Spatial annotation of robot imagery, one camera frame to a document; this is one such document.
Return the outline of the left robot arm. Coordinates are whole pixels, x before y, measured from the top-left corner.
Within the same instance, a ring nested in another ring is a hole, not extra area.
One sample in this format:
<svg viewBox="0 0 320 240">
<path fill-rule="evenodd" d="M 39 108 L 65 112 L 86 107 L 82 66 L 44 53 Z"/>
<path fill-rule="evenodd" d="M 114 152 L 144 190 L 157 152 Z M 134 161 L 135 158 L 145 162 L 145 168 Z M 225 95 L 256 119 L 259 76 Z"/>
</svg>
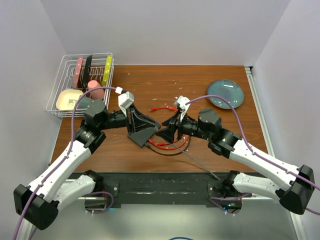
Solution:
<svg viewBox="0 0 320 240">
<path fill-rule="evenodd" d="M 61 155 L 27 186 L 19 184 L 13 191 L 15 211 L 39 230 L 45 230 L 58 213 L 77 198 L 104 194 L 104 178 L 92 170 L 85 171 L 71 184 L 62 186 L 71 173 L 88 159 L 106 139 L 105 130 L 127 128 L 128 137 L 143 146 L 160 129 L 160 124 L 137 110 L 126 100 L 118 111 L 108 112 L 102 100 L 93 101 L 84 120 Z"/>
</svg>

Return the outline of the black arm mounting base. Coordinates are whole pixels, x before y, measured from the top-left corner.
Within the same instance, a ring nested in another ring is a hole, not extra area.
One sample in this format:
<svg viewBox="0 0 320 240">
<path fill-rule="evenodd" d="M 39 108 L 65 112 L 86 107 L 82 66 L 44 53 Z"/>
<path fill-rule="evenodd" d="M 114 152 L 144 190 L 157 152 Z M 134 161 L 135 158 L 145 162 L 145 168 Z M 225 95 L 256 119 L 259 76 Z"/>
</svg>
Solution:
<svg viewBox="0 0 320 240">
<path fill-rule="evenodd" d="M 211 197 L 238 197 L 234 189 L 223 185 L 228 173 L 217 177 L 207 172 L 102 172 L 103 186 L 114 199 L 99 194 L 83 197 L 87 210 L 100 211 L 123 205 L 205 205 L 213 207 Z"/>
</svg>

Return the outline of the black network switch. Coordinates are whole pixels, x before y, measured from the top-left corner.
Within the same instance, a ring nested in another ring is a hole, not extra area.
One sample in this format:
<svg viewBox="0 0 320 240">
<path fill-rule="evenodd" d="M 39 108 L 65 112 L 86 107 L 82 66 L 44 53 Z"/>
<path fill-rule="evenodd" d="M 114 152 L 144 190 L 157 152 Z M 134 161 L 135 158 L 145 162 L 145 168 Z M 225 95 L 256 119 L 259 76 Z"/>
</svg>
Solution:
<svg viewBox="0 0 320 240">
<path fill-rule="evenodd" d="M 149 139 L 156 133 L 151 132 L 136 132 L 133 133 L 133 127 L 127 127 L 127 137 L 132 140 L 135 144 L 137 144 L 139 147 L 143 147 Z"/>
</svg>

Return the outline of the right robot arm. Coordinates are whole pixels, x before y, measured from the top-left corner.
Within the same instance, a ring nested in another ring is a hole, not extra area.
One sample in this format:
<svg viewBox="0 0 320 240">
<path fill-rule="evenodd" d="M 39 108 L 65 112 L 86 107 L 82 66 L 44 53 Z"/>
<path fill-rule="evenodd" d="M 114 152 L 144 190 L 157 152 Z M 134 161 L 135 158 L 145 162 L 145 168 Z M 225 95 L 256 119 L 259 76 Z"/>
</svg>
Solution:
<svg viewBox="0 0 320 240">
<path fill-rule="evenodd" d="M 315 190 L 313 170 L 283 162 L 248 143 L 244 137 L 222 126 L 222 119 L 213 109 L 203 109 L 198 119 L 178 111 L 164 121 L 164 129 L 156 135 L 172 144 L 183 135 L 208 141 L 208 148 L 218 156 L 242 163 L 260 173 L 261 177 L 231 171 L 223 182 L 223 192 L 230 197 L 252 193 L 274 200 L 288 211 L 303 215 Z"/>
</svg>

